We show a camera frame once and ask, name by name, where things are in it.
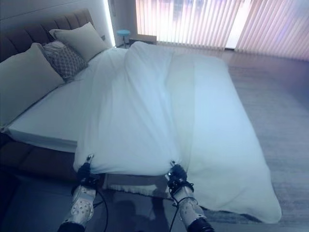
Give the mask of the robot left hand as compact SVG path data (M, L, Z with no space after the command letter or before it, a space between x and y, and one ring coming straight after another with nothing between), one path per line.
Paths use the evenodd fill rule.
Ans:
M92 159L94 157L94 154L90 154L87 156L84 164L78 169L77 172L77 178L79 181L85 181L86 179L88 179L90 177L90 166L91 166L91 162Z

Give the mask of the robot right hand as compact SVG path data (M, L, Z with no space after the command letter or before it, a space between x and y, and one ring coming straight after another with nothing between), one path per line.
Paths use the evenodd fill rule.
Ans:
M174 160L170 162L171 168L168 172L168 177L170 180L187 180L187 173L184 168L177 164Z

